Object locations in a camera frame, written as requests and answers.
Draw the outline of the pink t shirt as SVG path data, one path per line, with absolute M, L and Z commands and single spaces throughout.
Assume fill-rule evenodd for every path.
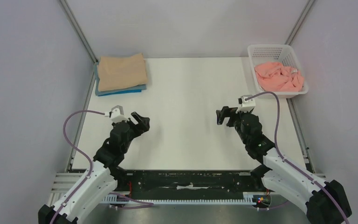
M 265 91 L 300 92 L 305 78 L 297 68 L 280 62 L 266 62 L 254 68 L 258 84 Z

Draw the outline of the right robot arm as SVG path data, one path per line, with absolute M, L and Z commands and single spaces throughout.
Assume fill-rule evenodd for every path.
M 227 126 L 238 133 L 248 155 L 260 163 L 251 172 L 250 183 L 255 190 L 266 188 L 280 194 L 303 211 L 311 224 L 348 222 L 352 210 L 342 184 L 328 182 L 279 153 L 251 111 L 224 106 L 216 115 L 218 125 L 228 119 Z

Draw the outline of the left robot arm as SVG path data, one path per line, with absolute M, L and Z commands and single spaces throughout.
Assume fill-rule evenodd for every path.
M 53 205 L 38 211 L 40 224 L 81 224 L 92 210 L 114 190 L 126 188 L 127 172 L 119 164 L 124 160 L 131 142 L 149 131 L 150 118 L 136 112 L 127 118 L 118 109 L 104 113 L 112 121 L 109 137 L 93 158 L 82 177 Z

